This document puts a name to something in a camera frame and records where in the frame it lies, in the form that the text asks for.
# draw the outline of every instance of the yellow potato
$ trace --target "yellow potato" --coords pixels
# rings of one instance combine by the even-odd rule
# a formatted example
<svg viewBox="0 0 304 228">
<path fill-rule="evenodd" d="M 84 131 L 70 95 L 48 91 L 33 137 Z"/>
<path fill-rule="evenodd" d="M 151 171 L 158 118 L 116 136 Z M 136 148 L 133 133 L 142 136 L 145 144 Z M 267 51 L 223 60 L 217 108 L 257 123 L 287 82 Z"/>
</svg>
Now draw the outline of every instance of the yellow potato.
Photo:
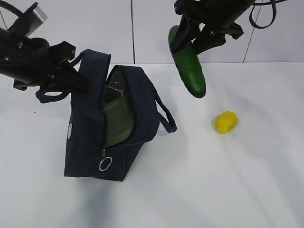
<svg viewBox="0 0 304 228">
<path fill-rule="evenodd" d="M 219 133 L 225 134 L 231 131 L 237 123 L 238 116 L 234 112 L 227 111 L 216 119 L 214 126 Z"/>
</svg>

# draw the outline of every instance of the white wall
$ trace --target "white wall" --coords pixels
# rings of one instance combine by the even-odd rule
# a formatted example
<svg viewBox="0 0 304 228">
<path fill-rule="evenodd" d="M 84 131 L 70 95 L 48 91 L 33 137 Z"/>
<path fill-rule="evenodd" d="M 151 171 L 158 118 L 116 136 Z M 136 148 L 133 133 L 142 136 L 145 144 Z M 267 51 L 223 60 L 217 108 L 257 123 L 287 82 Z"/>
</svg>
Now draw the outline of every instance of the white wall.
<svg viewBox="0 0 304 228">
<path fill-rule="evenodd" d="M 24 12 L 34 0 L 9 0 Z M 128 0 L 38 0 L 47 21 L 31 37 L 45 38 L 51 45 L 63 40 L 76 51 L 90 48 L 109 53 L 112 63 L 133 63 L 131 6 Z M 11 25 L 16 17 L 2 10 Z"/>
<path fill-rule="evenodd" d="M 170 27 L 179 24 L 181 19 L 175 14 L 175 1 L 133 0 L 136 63 L 173 62 L 167 36 Z M 25 11 L 34 1 L 9 2 Z M 43 37 L 51 45 L 66 40 L 77 47 L 77 53 L 86 48 L 111 53 L 112 63 L 133 63 L 131 0 L 38 2 L 48 15 L 48 20 L 33 36 Z M 227 36 L 224 46 L 200 54 L 199 59 L 207 63 L 304 61 L 303 8 L 302 0 L 277 4 L 278 14 L 274 24 L 267 29 L 255 29 L 251 42 L 253 27 L 248 20 L 248 10 L 237 20 L 245 34 L 239 40 Z M 6 10 L 2 10 L 2 13 L 8 25 L 16 19 Z M 269 6 L 262 7 L 258 24 L 267 24 L 271 20 L 271 13 Z"/>
<path fill-rule="evenodd" d="M 181 16 L 175 14 L 175 0 L 133 0 L 136 63 L 172 63 L 168 48 L 168 32 L 179 25 Z M 206 51 L 199 56 L 202 62 L 243 62 L 252 26 L 249 11 L 237 23 L 245 34 L 238 40 L 227 36 L 224 46 Z"/>
<path fill-rule="evenodd" d="M 274 24 L 266 29 L 255 29 L 246 62 L 304 61 L 303 9 L 303 0 L 277 4 Z M 257 22 L 267 25 L 271 17 L 271 7 L 262 7 Z"/>
</svg>

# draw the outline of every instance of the metal ring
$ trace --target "metal ring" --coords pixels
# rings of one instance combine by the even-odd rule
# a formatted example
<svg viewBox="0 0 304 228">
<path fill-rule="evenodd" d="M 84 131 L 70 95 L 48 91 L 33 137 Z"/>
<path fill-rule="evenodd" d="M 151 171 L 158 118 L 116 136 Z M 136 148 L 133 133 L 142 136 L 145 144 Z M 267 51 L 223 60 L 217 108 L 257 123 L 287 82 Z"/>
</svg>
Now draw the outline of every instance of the metal ring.
<svg viewBox="0 0 304 228">
<path fill-rule="evenodd" d="M 109 162 L 109 164 L 107 165 L 107 167 L 106 167 L 105 169 L 102 169 L 102 168 L 101 168 L 101 165 L 102 165 L 102 163 L 103 163 L 105 160 L 107 160 L 107 159 L 110 159 L 110 162 Z M 100 164 L 99 164 L 99 170 L 100 170 L 101 172 L 106 171 L 106 170 L 111 166 L 111 164 L 112 164 L 112 158 L 111 158 L 111 157 L 106 157 L 105 159 L 103 159 L 103 160 L 100 162 Z"/>
</svg>

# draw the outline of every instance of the zipper pull ring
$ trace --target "zipper pull ring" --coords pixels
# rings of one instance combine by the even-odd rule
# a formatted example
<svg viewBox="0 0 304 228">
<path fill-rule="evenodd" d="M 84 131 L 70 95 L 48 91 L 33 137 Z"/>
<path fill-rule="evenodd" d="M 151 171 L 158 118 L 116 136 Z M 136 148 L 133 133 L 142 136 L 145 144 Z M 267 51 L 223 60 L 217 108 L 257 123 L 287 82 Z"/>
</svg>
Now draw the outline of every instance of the zipper pull ring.
<svg viewBox="0 0 304 228">
<path fill-rule="evenodd" d="M 111 164 L 112 164 L 112 157 L 106 157 L 105 156 L 105 149 L 102 149 L 101 150 L 101 161 L 100 161 L 100 164 L 99 164 L 99 170 L 101 171 L 101 172 L 103 172 L 103 171 L 106 171 L 110 166 L 111 166 Z M 106 168 L 104 168 L 104 169 L 102 169 L 101 168 L 101 165 L 103 164 L 103 162 L 105 162 L 106 160 L 109 160 L 109 164 L 107 165 L 107 167 Z"/>
</svg>

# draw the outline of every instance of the bag opening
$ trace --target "bag opening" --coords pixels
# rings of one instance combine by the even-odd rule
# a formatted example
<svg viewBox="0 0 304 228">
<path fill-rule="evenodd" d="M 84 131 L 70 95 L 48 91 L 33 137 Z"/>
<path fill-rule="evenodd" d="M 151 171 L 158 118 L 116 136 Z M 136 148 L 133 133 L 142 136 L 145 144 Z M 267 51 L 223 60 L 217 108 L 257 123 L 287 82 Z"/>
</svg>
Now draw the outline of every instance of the bag opening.
<svg viewBox="0 0 304 228">
<path fill-rule="evenodd" d="M 134 129 L 134 111 L 129 87 L 117 67 L 104 87 L 102 110 L 107 119 L 105 148 L 127 140 Z"/>
</svg>

